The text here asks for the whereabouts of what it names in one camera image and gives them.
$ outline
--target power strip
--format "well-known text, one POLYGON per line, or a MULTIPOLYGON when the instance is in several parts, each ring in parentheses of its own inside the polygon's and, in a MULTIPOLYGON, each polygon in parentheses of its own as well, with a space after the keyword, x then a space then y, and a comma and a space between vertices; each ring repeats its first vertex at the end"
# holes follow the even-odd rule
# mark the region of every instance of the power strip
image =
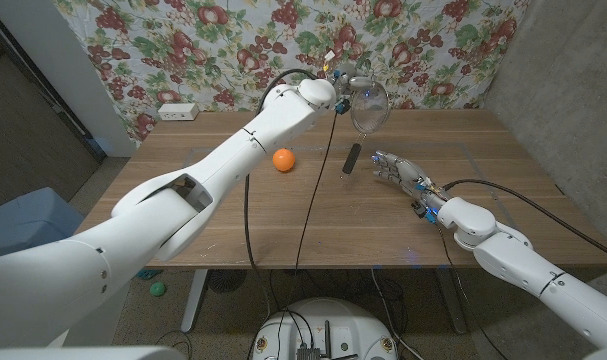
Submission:
POLYGON ((159 109, 161 120, 194 120, 198 114, 196 104, 163 104, 159 109))

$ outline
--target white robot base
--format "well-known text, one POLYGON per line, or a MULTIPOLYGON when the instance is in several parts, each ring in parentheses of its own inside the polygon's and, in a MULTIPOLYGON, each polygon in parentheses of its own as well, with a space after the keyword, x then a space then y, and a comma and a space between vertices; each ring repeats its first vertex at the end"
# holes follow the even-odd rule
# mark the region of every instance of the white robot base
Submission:
POLYGON ((254 339, 254 360, 396 359, 395 344, 385 325, 350 302, 311 298, 288 309, 291 313, 278 312, 265 321, 254 339))

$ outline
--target robot finger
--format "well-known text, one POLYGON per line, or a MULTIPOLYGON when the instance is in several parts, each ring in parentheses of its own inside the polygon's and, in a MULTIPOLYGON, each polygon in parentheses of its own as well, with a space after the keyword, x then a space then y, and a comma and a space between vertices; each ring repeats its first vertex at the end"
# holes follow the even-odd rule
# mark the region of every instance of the robot finger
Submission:
POLYGON ((387 159, 385 157, 374 155, 372 156, 372 161, 374 162, 374 164, 379 165, 381 167, 388 167, 387 159))
POLYGON ((398 176, 396 176, 395 174, 392 174, 390 172, 387 171, 374 171, 374 175, 378 176, 382 179, 387 179, 392 181, 395 184, 400 184, 401 183, 401 179, 399 179, 398 176))
POLYGON ((390 167, 387 167, 387 166, 379 166, 377 170, 378 170, 378 171, 381 171, 381 172, 390 173, 390 174, 392 174, 392 175, 394 175, 394 176, 396 176, 396 177, 400 178, 400 176, 399 176, 399 169, 397 169, 397 168, 396 168, 396 167, 394 167, 394 166, 390 166, 390 167))
POLYGON ((396 164, 397 162, 403 160, 402 158, 400 158, 400 157, 398 157, 398 156, 396 156, 394 154, 390 154, 390 153, 387 153, 387 152, 382 151, 382 150, 376 150, 376 155, 379 156, 379 158, 380 158, 379 161, 384 160, 388 164, 396 164))

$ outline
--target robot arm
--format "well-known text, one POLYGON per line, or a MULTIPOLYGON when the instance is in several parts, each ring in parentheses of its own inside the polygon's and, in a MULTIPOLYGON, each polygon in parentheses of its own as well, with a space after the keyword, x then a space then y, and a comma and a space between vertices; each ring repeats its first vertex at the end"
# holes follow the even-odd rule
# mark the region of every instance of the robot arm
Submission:
POLYGON ((490 274, 537 297, 598 348, 607 348, 607 296, 537 254, 530 240, 496 221, 490 211, 437 188, 417 165, 377 151, 374 174, 415 199, 417 215, 456 228, 454 239, 490 274))
POLYGON ((0 257, 0 348, 45 346, 101 305, 153 257, 169 260, 267 154, 334 106, 326 80, 279 85, 263 111, 202 161, 125 195, 112 218, 68 239, 0 257))

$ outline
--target floral wallpaper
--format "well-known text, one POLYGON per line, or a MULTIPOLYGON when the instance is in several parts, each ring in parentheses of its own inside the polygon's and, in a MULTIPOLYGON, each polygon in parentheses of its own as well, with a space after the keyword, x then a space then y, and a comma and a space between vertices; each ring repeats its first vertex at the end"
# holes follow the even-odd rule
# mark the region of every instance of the floral wallpaper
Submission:
POLYGON ((395 108, 479 107, 529 0, 53 2, 138 144, 163 103, 254 110, 283 70, 325 77, 329 50, 374 75, 395 108))

